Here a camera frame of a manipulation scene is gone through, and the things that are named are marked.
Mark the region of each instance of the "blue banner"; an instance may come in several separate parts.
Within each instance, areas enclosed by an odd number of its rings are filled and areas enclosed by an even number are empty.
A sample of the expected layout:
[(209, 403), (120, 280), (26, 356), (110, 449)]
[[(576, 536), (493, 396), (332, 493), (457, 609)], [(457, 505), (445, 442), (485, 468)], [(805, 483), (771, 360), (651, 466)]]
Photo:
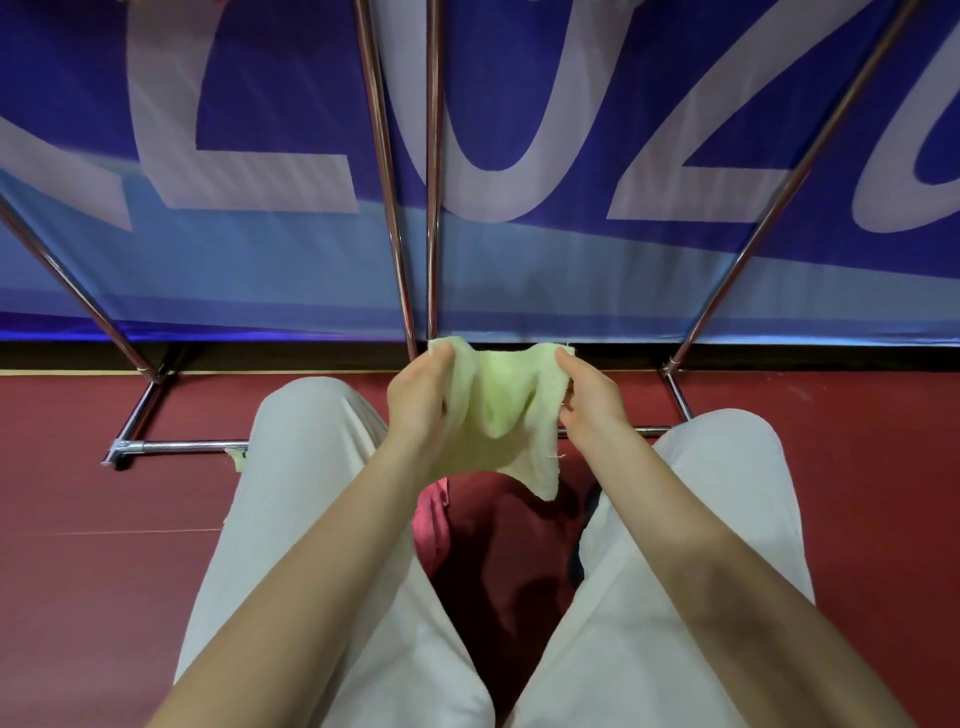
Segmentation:
[[(895, 0), (447, 0), (441, 328), (680, 338)], [(425, 10), (372, 2), (425, 308)], [(0, 0), (0, 191), (134, 338), (399, 339), (349, 0)], [(704, 340), (960, 343), (927, 0)], [(0, 230), (0, 336), (96, 328)]]

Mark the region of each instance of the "light green towel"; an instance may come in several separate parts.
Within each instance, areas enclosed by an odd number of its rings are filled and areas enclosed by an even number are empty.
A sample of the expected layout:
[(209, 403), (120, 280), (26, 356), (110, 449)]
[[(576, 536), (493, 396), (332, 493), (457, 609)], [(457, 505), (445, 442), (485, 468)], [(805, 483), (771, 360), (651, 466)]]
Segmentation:
[[(514, 477), (543, 500), (557, 496), (557, 415), (569, 377), (554, 358), (559, 344), (524, 352), (476, 352), (459, 336), (446, 384), (448, 443), (431, 480), (467, 471)], [(573, 353), (570, 347), (564, 347)]]

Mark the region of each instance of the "person's right hand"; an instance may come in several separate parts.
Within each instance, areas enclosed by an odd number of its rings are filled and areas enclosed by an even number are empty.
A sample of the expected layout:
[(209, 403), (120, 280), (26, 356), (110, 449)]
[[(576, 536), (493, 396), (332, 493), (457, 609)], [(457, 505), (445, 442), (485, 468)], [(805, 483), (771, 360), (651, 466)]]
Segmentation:
[(563, 348), (557, 349), (556, 356), (573, 380), (573, 394), (560, 407), (560, 422), (576, 449), (589, 457), (614, 434), (633, 431), (612, 379)]

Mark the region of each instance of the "metal frame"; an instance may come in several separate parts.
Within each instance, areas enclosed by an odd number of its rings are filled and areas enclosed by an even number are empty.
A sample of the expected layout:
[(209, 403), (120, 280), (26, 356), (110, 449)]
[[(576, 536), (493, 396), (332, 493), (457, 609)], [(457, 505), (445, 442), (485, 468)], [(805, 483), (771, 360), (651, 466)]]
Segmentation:
[(900, 2), (897, 11), (894, 13), (889, 23), (887, 23), (887, 27), (884, 30), (883, 35), (880, 36), (879, 40), (874, 44), (874, 48), (871, 50), (870, 55), (865, 61), (863, 61), (863, 64), (857, 71), (856, 76), (853, 77), (850, 85), (847, 86), (847, 91), (836, 103), (836, 106), (833, 107), (833, 111), (830, 113), (827, 121), (824, 122), (824, 125), (820, 128), (820, 131), (814, 137), (813, 141), (810, 142), (810, 146), (807, 148), (801, 160), (797, 163), (797, 166), (790, 171), (790, 173), (780, 184), (780, 187), (774, 192), (773, 196), (770, 198), (770, 202), (767, 204), (767, 207), (763, 212), (763, 215), (760, 217), (759, 222), (756, 224), (753, 232), (751, 232), (750, 237), (747, 238), (747, 242), (733, 259), (733, 263), (731, 263), (727, 273), (724, 274), (724, 277), (720, 279), (720, 282), (717, 284), (716, 288), (714, 288), (710, 293), (707, 301), (704, 303), (704, 306), (700, 311), (700, 314), (694, 320), (693, 326), (690, 327), (689, 332), (687, 333), (683, 342), (681, 342), (681, 345), (677, 348), (676, 353), (674, 353), (673, 356), (671, 356), (663, 366), (661, 373), (667, 379), (668, 384), (670, 384), (670, 388), (674, 393), (674, 397), (678, 398), (677, 402), (682, 410), (684, 410), (685, 403), (682, 402), (682, 398), (680, 397), (680, 388), (675, 382), (673, 382), (673, 375), (676, 374), (678, 369), (683, 365), (684, 359), (686, 359), (686, 355), (689, 352), (690, 347), (703, 331), (707, 321), (709, 321), (710, 317), (719, 307), (720, 303), (723, 302), (724, 298), (726, 298), (727, 294), (730, 293), (733, 283), (743, 272), (743, 269), (746, 267), (750, 257), (756, 251), (759, 243), (763, 240), (763, 238), (766, 237), (774, 223), (777, 222), (777, 220), (780, 218), (780, 215), (786, 209), (786, 206), (789, 205), (794, 195), (797, 194), (797, 191), (801, 188), (804, 182), (806, 182), (807, 175), (810, 174), (810, 170), (813, 168), (814, 162), (820, 156), (820, 153), (827, 145), (829, 139), (833, 136), (833, 133), (840, 126), (840, 122), (847, 114), (847, 111), (850, 110), (853, 100), (857, 97), (860, 91), (863, 90), (863, 87), (870, 80), (870, 77), (873, 76), (874, 71), (876, 71), (876, 67), (880, 64), (880, 61), (883, 60), (883, 57), (886, 55), (887, 51), (890, 50), (890, 47), (900, 35), (900, 32), (906, 25), (907, 20), (910, 18), (910, 15), (913, 13), (913, 11), (916, 10), (918, 5), (920, 5), (920, 0), (902, 0), (902, 2)]
[[(677, 351), (660, 369), (664, 384), (677, 404), (685, 421), (693, 418), (684, 394), (675, 375), (683, 366), (690, 347), (703, 331), (709, 318), (730, 292), (736, 279), (742, 273), (758, 244), (769, 232), (783, 210), (804, 184), (817, 157), (838, 128), (844, 115), (852, 105), (857, 94), (873, 75), (880, 61), (893, 45), (902, 31), (911, 13), (920, 4), (920, 0), (902, 0), (897, 12), (888, 23), (883, 35), (876, 42), (870, 56), (864, 61), (851, 81), (843, 97), (837, 102), (830, 116), (810, 143), (800, 162), (784, 179), (772, 195), (763, 216), (752, 231), (743, 248), (734, 258), (730, 268), (710, 293), (700, 314), (694, 320), (689, 332)], [(417, 356), (417, 339), (414, 325), (413, 306), (407, 285), (406, 267), (403, 258), (403, 243), (400, 235), (399, 205), (396, 199), (393, 158), (390, 147), (390, 134), (387, 124), (386, 102), (383, 90), (383, 76), (377, 53), (376, 41), (369, 0), (353, 0), (356, 19), (357, 43), (363, 66), (364, 83), (367, 90), (367, 103), (370, 110), (373, 143), (376, 148), (377, 165), (380, 172), (380, 184), (383, 188), (384, 214), (390, 235), (391, 249), (396, 273), (396, 284), (403, 314), (403, 329), (407, 353), (411, 359)], [(443, 0), (427, 0), (427, 335), (435, 338), (438, 330), (439, 278), (440, 278), (440, 218), (441, 191), (443, 177)], [(84, 287), (72, 276), (43, 243), (30, 225), (16, 212), (7, 199), (0, 194), (0, 221), (10, 229), (23, 246), (40, 262), (51, 275), (56, 277), (71, 296), (89, 313), (97, 326), (109, 337), (113, 344), (133, 364), (134, 368), (147, 379), (147, 388), (133, 408), (133, 412), (124, 423), (117, 438), (111, 444), (103, 464), (121, 468), (128, 458), (137, 455), (223, 452), (226, 449), (246, 450), (247, 440), (176, 440), (147, 441), (135, 439), (145, 428), (151, 415), (156, 411), (164, 395), (176, 378), (181, 347), (173, 346), (166, 353), (158, 367), (154, 367), (130, 339), (112, 322)], [(637, 425), (635, 430), (644, 437), (659, 437), (671, 429), (670, 425)], [(566, 436), (561, 427), (559, 434)]]

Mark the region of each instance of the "leg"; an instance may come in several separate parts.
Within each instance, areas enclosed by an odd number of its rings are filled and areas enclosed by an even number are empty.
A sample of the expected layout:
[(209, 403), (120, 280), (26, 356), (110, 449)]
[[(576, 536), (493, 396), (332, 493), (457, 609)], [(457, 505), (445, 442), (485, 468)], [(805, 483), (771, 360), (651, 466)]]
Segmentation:
[[(780, 440), (756, 415), (711, 412), (656, 445), (718, 517), (809, 599), (800, 509)], [(508, 725), (743, 726), (633, 539), (601, 497), (577, 590)]]
[[(260, 405), (245, 471), (214, 551), (177, 678), (274, 564), (363, 468), (387, 434), (338, 379), (291, 382)], [(437, 599), (408, 529), (354, 625), (314, 724), (492, 724), (490, 696)]]

